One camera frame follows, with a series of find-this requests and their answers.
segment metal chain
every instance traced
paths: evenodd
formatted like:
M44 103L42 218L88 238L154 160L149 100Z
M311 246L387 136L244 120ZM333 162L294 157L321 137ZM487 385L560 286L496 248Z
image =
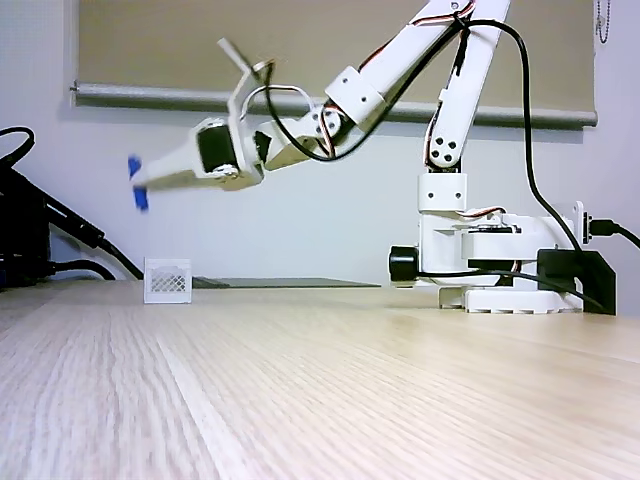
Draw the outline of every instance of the metal chain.
M602 6L598 0L598 18L596 20L596 33L600 37L600 43L605 44L609 40L609 25L611 23L611 0L607 0L607 18L605 19L604 33L602 31Z

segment white wall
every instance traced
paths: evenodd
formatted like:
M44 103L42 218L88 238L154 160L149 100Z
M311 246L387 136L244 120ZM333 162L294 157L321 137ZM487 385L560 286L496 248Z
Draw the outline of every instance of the white wall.
M640 3L619 0L613 14L610 42L597 48L600 125L585 132L536 132L535 164L549 200L582 199L596 216L640 232L638 66L628 33ZM139 265L144 256L187 257L196 274L211 277L385 283L389 246L415 242L424 126L412 124L385 125L339 164L307 162L271 173L251 190L152 195L149 213L141 215L128 186L128 155L166 152L202 115L72 107L68 29L64 0L0 0L0 126L32 127L37 146L18 170L100 226ZM515 129L473 130L465 158L471 205L541 213L526 186L521 137ZM0 152L16 142L0 139ZM617 238L592 245L618 272L621 311L640 314L634 295L640 252ZM77 248L55 238L54 259L75 258Z

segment black bracket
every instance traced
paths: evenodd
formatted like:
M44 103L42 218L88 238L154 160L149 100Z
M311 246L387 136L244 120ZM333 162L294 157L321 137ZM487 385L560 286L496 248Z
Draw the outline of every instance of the black bracket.
M538 276L570 288L576 287L578 279L582 283L583 293L603 307L601 311L585 302L585 312L616 314L616 272L600 252L585 250L581 254L574 250L539 250ZM552 290L541 284L538 284L538 288Z

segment black knob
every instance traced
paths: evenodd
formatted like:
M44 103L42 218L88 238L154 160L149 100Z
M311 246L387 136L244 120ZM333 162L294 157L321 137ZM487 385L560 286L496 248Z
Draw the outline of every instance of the black knob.
M411 282L418 278L418 249L391 247L389 275L392 282Z

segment connector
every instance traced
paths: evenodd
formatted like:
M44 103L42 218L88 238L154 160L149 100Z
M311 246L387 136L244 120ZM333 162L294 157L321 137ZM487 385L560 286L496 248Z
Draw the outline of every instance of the connector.
M610 237L620 233L620 225L613 220L597 219L589 222L589 234L594 237Z

